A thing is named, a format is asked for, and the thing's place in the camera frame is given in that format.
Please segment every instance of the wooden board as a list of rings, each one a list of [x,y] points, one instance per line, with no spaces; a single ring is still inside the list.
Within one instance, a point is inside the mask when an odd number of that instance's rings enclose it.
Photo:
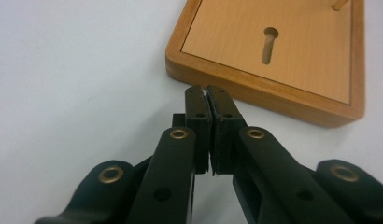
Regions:
[[[189,0],[167,46],[168,74],[323,126],[359,119],[363,1],[334,3]]]

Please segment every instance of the wooden frame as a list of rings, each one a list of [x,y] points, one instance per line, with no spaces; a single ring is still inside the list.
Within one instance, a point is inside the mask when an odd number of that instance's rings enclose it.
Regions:
[[[188,0],[169,40],[165,62],[167,73],[171,77],[192,85],[222,86],[236,99],[326,127],[337,127],[363,116],[363,0],[354,0],[351,5],[349,99],[347,102],[304,91],[182,51],[203,1],[206,0]]]

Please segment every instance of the wooden peg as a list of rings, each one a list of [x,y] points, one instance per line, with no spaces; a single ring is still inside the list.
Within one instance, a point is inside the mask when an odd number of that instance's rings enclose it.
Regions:
[[[342,6],[348,2],[348,0],[338,0],[333,6],[332,6],[332,9],[335,10],[335,11],[340,11],[340,9],[342,8]]]

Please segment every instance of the white background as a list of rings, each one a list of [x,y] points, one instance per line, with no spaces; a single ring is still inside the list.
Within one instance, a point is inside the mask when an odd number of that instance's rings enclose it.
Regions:
[[[0,1],[0,224],[66,207],[108,160],[150,156],[189,87],[164,51],[185,1]],[[236,104],[301,164],[337,158],[383,183],[383,0],[365,2],[366,114],[325,129]],[[246,223],[230,176],[196,178],[193,223]]]

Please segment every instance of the light wood panel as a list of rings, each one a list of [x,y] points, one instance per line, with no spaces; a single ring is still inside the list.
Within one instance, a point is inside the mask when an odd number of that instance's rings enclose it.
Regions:
[[[171,77],[323,126],[363,115],[363,1],[189,0],[168,43]],[[269,64],[264,29],[274,27]]]

